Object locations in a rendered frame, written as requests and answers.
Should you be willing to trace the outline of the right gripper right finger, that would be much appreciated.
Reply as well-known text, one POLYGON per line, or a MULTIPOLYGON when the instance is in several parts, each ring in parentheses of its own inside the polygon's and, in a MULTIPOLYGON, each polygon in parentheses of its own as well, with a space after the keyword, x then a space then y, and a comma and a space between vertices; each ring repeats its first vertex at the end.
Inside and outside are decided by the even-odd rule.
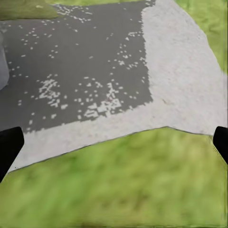
POLYGON ((213 143, 228 164, 228 128, 218 126, 213 134, 213 143))

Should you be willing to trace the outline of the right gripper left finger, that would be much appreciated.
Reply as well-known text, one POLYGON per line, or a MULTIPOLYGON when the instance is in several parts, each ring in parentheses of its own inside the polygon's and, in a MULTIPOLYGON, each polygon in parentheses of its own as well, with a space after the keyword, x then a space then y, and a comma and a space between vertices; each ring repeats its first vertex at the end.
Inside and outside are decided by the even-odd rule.
POLYGON ((24 146, 21 127, 14 127, 0 132, 0 183, 24 146))

